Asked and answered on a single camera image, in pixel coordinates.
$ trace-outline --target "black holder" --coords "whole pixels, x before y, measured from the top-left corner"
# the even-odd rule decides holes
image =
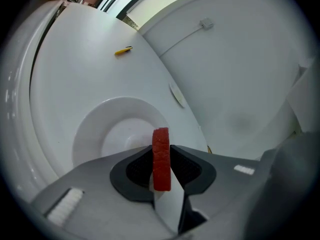
[[[214,182],[215,168],[181,148],[170,146],[170,166],[184,189],[184,201],[178,232],[190,230],[206,219],[193,211],[188,196],[201,194]],[[110,172],[113,187],[132,202],[147,202],[154,206],[154,193],[149,190],[153,171],[152,146],[118,162]]]

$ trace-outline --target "white label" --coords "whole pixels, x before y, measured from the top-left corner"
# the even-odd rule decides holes
[[[254,172],[255,172],[255,169],[248,168],[248,167],[245,167],[245,166],[242,166],[242,165],[239,165],[239,164],[236,165],[236,166],[234,167],[234,169],[235,169],[236,171],[239,171],[239,172],[244,173],[244,174],[249,174],[249,175],[253,175]]]

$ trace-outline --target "white curved surface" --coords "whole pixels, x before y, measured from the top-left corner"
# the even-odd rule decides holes
[[[122,56],[115,51],[133,49]],[[95,8],[71,3],[39,50],[31,82],[31,113],[46,158],[58,176],[73,168],[72,144],[86,115],[115,97],[153,105],[170,125],[176,145],[207,150],[189,108],[172,96],[167,69],[134,29]]]
[[[168,127],[164,116],[142,99],[117,97],[95,107],[81,122],[72,147],[76,167],[87,161],[152,145],[154,129]]]
[[[12,35],[1,57],[1,165],[12,193],[27,202],[58,178],[38,143],[29,88],[38,44],[61,3],[47,2],[30,15]]]
[[[206,17],[213,28],[195,32]],[[286,97],[317,48],[292,0],[192,0],[143,37],[162,54],[213,153],[254,159],[292,134]]]

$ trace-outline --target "gray surface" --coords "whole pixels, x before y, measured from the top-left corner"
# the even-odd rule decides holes
[[[128,201],[109,179],[116,163],[142,149],[79,165],[42,191],[32,205],[44,214],[70,187],[75,187],[84,190],[84,195],[64,226],[67,232],[89,240],[170,238],[172,233],[160,222],[151,204]]]
[[[320,134],[266,151],[250,184],[219,214],[181,239],[255,240],[281,226],[308,195],[320,168]],[[260,179],[267,177],[267,182]]]
[[[303,132],[320,131],[320,55],[313,59],[287,95]]]
[[[286,141],[282,147],[266,151],[260,162],[205,154],[193,149],[181,147],[205,160],[211,160],[217,170],[217,189],[212,191],[223,198],[207,198],[207,209],[215,203],[221,207],[215,210],[212,218],[201,226],[190,230],[179,239],[215,239],[242,240],[259,239],[281,225],[306,197],[317,178],[320,167],[320,134],[303,134]],[[148,204],[129,202],[118,194],[108,180],[109,171],[118,161],[138,152],[129,150],[109,157],[100,158],[79,166],[56,183],[45,189],[34,201],[33,206],[42,213],[61,193],[69,187],[85,190],[78,208],[75,210],[65,230],[86,239],[167,239],[162,235],[165,228],[157,220],[155,212]],[[230,181],[229,171],[233,163],[255,165],[255,173],[247,184],[242,184],[237,191],[227,192],[225,188],[235,188],[237,183]],[[196,196],[191,196],[192,206],[200,207]],[[68,234],[61,234],[61,239],[71,239]]]
[[[81,240],[83,238],[70,234],[60,227],[54,225],[49,220],[45,219],[43,215],[24,200],[17,198],[17,203],[24,211],[27,217],[33,222],[34,226],[47,238],[59,240]]]
[[[266,175],[263,173],[255,172],[253,175],[248,175],[234,170],[235,166],[241,165],[256,169],[259,164],[262,164],[261,170],[263,168],[266,173],[270,170],[270,165],[265,162],[268,157],[272,157],[272,154],[269,153],[263,155],[262,161],[257,161],[209,154],[188,147],[177,147],[209,162],[216,170],[216,178],[212,185],[203,194],[189,197],[191,206],[200,210],[202,214],[209,218],[217,214],[243,192],[252,179],[256,178],[259,182],[266,181]]]
[[[234,200],[252,179],[264,182],[267,178],[267,174],[259,172],[248,175],[236,171],[236,165],[256,169],[259,164],[264,164],[262,167],[266,172],[270,169],[264,157],[259,162],[209,154],[183,146],[179,148],[211,163],[216,169],[216,179],[207,191],[189,197],[192,208],[209,218]],[[70,187],[79,188],[84,191],[84,195],[66,222],[66,231],[90,240],[129,237],[161,240],[173,237],[150,204],[128,201],[110,182],[112,167],[140,150],[142,148],[128,150],[76,167],[40,193],[32,205],[45,214]]]

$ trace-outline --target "red sponge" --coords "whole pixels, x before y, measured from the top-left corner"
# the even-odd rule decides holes
[[[159,128],[153,131],[153,187],[156,191],[171,190],[169,129]]]

